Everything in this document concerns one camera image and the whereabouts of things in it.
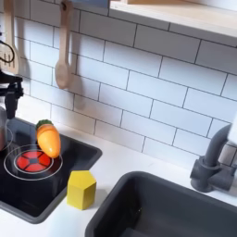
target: yellow wooden block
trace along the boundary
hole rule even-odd
[[[67,203],[80,210],[94,203],[96,180],[89,170],[72,171],[68,183]]]

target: red burner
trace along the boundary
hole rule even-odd
[[[17,158],[18,168],[28,172],[39,172],[50,166],[51,159],[42,151],[30,151],[22,153]]]

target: tile backsplash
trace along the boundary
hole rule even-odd
[[[237,39],[74,4],[73,83],[57,88],[59,0],[16,0],[25,95],[17,115],[76,130],[191,168],[237,110]],[[3,12],[3,0],[0,1]],[[0,16],[4,31],[3,14]],[[225,145],[220,161],[237,162]]]

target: wooden utensil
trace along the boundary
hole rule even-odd
[[[5,21],[5,35],[6,44],[12,47],[14,51],[15,58],[12,62],[0,63],[1,69],[11,72],[13,74],[19,74],[19,51],[15,46],[15,36],[14,36],[14,1],[5,0],[4,1],[4,21]],[[6,61],[11,61],[13,55],[12,51],[7,46],[2,46],[1,57]]]
[[[69,67],[69,13],[71,10],[71,2],[61,3],[59,59],[56,63],[56,83],[60,89],[69,87],[71,80]]]

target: orange carrot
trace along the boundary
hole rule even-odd
[[[36,125],[37,142],[41,149],[51,158],[57,158],[61,150],[59,133],[50,120],[40,120]]]

